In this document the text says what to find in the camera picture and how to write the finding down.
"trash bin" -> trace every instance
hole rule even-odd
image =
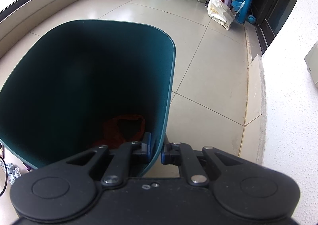
[[[166,131],[175,45],[152,26],[75,20],[55,27],[23,57],[0,92],[0,141],[40,168],[79,153],[102,123],[140,114],[156,161]]]

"screw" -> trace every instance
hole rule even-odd
[[[194,175],[191,177],[191,181],[196,184],[204,183],[206,182],[206,180],[208,179],[206,178],[206,176],[203,176],[203,175]]]
[[[152,183],[151,186],[152,187],[159,187],[160,185],[158,183]]]
[[[151,188],[151,186],[150,185],[142,185],[141,188],[145,189],[145,190],[149,190]]]
[[[115,183],[119,182],[119,177],[117,177],[115,175],[106,176],[104,179],[104,182],[107,184],[115,184]]]

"white wall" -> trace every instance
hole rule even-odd
[[[298,0],[263,56],[267,95],[264,166],[301,189],[294,218],[318,223],[318,89],[304,57],[318,40],[318,0]]]

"bag handle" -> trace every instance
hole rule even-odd
[[[238,11],[236,12],[236,14],[241,11],[241,9],[243,8],[243,6],[245,5],[245,1],[246,1],[246,0],[243,0],[243,1],[242,1],[241,6],[239,7],[239,9],[238,9]]]

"white tote bag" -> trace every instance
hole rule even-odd
[[[210,0],[208,5],[208,14],[211,19],[221,24],[223,27],[226,28],[226,30],[229,30],[231,27],[231,23],[235,19],[235,15],[240,12],[244,4],[245,0],[243,0],[243,2],[241,3],[239,10],[235,11],[234,8],[230,10],[230,7],[221,0]]]

